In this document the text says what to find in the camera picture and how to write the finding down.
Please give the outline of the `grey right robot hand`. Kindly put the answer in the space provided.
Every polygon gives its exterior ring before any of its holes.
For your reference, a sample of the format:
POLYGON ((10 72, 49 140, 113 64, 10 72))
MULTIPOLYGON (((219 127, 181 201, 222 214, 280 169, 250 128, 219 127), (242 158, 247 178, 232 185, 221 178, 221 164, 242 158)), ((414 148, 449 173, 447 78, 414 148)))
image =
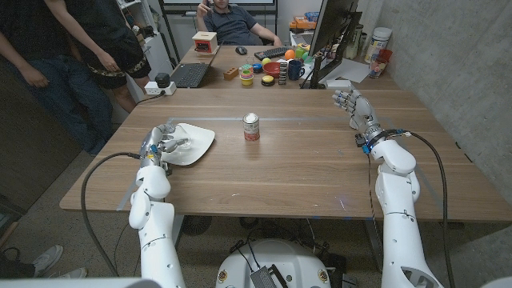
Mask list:
POLYGON ((362 134, 378 134, 382 131, 374 108, 361 93, 336 90, 332 95, 335 105, 345 110, 350 116, 350 127, 362 134))

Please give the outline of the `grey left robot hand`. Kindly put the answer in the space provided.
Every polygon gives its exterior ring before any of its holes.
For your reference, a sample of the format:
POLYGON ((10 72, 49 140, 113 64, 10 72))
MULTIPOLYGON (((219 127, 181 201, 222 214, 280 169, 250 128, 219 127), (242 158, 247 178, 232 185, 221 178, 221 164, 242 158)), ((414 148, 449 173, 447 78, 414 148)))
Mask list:
POLYGON ((156 126, 144 138, 139 151, 141 156, 141 165, 145 166, 161 166, 162 153, 170 153, 175 151, 179 146, 188 144, 190 137, 177 135, 179 126, 173 124, 161 124, 156 126))

